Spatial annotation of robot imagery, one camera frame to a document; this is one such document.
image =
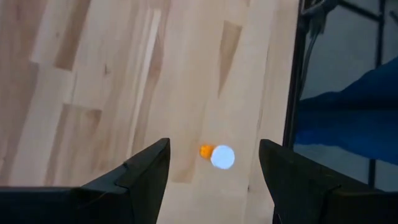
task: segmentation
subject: orange ball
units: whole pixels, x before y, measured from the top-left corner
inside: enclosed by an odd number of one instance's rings
[[[204,159],[210,159],[215,146],[204,144],[200,146],[200,155]]]

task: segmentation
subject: hardwood floor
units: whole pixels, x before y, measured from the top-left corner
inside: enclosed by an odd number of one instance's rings
[[[158,223],[270,223],[257,149],[282,142],[298,4],[0,0],[0,185],[82,185],[169,137]]]

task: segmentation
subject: blue fabric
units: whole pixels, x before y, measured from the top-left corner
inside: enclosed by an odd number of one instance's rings
[[[398,165],[398,57],[340,92],[301,100],[295,142]]]

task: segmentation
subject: white ball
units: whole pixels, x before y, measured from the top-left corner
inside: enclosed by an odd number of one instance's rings
[[[235,153],[229,146],[220,145],[214,148],[210,161],[217,168],[229,169],[234,164]]]

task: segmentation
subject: ping pong ball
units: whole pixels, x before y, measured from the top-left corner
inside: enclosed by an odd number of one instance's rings
[[[231,147],[226,145],[212,146],[203,145],[200,148],[200,155],[210,160],[213,166],[219,169],[229,169],[235,162],[235,153]]]

